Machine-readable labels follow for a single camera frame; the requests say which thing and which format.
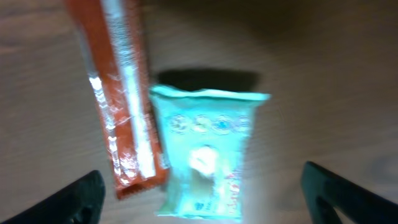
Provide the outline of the green white packet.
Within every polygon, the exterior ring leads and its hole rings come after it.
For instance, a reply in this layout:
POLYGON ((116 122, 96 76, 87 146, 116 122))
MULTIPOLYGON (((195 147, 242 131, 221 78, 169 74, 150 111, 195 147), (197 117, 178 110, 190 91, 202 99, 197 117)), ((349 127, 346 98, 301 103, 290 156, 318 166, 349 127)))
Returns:
POLYGON ((240 220, 244 153, 266 93, 149 90, 170 166, 163 217, 240 220))

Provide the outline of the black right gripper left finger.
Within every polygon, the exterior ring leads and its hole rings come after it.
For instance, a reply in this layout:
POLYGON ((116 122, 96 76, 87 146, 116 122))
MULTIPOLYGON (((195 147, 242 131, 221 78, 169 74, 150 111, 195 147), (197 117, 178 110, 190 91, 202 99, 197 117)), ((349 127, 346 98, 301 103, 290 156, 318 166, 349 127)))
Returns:
POLYGON ((2 224, 98 224, 105 195, 101 172, 93 170, 2 224))

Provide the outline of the red candy bar wrapper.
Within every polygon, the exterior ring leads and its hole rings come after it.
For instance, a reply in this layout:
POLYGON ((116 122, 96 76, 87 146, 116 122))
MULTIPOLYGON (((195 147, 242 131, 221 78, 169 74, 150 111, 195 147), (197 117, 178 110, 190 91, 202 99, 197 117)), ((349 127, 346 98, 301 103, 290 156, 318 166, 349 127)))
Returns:
POLYGON ((65 0, 95 94, 118 199, 165 183, 168 167, 149 100, 141 3, 65 0))

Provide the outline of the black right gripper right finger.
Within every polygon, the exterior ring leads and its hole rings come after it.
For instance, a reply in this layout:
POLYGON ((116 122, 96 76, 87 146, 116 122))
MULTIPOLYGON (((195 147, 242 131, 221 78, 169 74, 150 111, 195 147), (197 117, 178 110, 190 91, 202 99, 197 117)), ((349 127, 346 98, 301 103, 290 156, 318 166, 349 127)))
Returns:
POLYGON ((313 223, 341 224, 336 208, 355 223, 397 223, 396 203, 314 162, 305 163, 300 183, 313 223))

